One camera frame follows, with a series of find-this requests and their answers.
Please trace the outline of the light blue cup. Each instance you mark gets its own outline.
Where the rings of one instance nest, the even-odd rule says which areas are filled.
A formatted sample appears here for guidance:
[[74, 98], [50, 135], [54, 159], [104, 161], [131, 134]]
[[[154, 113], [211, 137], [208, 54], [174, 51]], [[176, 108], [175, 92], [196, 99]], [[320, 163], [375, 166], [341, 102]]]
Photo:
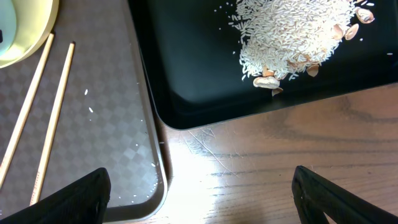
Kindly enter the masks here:
[[1, 55], [12, 45], [16, 34], [16, 11], [11, 0], [1, 0]]

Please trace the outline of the wooden chopstick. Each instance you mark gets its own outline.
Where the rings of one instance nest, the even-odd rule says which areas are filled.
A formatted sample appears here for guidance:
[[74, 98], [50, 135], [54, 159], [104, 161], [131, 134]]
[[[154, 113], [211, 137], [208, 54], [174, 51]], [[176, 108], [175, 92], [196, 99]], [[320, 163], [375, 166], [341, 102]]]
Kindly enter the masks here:
[[18, 145], [19, 139], [21, 137], [22, 131], [24, 129], [25, 122], [27, 120], [30, 108], [31, 108], [32, 103], [35, 98], [35, 94], [39, 87], [40, 79], [42, 77], [54, 37], [55, 37], [55, 34], [50, 33], [47, 38], [42, 55], [40, 56], [40, 60], [37, 64], [37, 68], [35, 69], [34, 76], [32, 77], [32, 81], [30, 83], [29, 89], [27, 91], [24, 102], [22, 104], [16, 124], [14, 126], [11, 138], [9, 140], [9, 144], [7, 145], [7, 149], [5, 151], [5, 154], [4, 154], [2, 163], [1, 163], [1, 187], [4, 184], [9, 166], [11, 165], [12, 158], [14, 156], [14, 153], [15, 153], [16, 147]]
[[47, 166], [48, 166], [49, 159], [50, 159], [50, 153], [52, 150], [53, 139], [55, 137], [58, 118], [60, 115], [60, 111], [62, 109], [63, 97], [65, 94], [68, 76], [69, 76], [70, 68], [72, 65], [74, 49], [75, 49], [75, 43], [71, 42], [68, 47], [67, 56], [65, 59], [65, 63], [63, 65], [62, 74], [61, 74], [57, 92], [55, 95], [53, 108], [52, 108], [52, 112], [50, 115], [47, 132], [45, 135], [44, 146], [42, 149], [42, 154], [40, 157], [37, 175], [35, 178], [34, 188], [33, 188], [31, 199], [30, 199], [30, 204], [29, 204], [30, 206], [36, 204], [40, 200], [40, 194], [41, 194], [42, 187], [44, 184], [45, 173], [47, 171]]

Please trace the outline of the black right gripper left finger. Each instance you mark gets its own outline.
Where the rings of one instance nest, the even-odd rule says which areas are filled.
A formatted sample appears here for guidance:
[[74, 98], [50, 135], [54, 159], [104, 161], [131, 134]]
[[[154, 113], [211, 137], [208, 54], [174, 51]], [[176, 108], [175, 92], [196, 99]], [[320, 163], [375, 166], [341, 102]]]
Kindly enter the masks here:
[[102, 224], [111, 182], [101, 167], [45, 199], [1, 220], [1, 224]]

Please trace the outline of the yellow plate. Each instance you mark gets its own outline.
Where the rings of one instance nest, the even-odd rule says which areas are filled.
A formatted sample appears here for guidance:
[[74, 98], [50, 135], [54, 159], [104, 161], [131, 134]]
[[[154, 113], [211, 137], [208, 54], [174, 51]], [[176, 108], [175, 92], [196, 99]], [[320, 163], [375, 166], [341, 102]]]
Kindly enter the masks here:
[[32, 55], [46, 41], [55, 24], [59, 0], [11, 0], [16, 11], [16, 34], [7, 52], [1, 55], [1, 68]]

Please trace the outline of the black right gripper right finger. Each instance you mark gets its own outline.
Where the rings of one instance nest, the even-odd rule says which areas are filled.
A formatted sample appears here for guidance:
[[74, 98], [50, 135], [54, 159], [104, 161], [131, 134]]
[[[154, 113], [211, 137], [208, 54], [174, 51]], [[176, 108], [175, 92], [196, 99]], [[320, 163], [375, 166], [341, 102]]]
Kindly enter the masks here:
[[294, 203], [302, 223], [397, 223], [397, 216], [357, 197], [304, 166], [292, 179]]

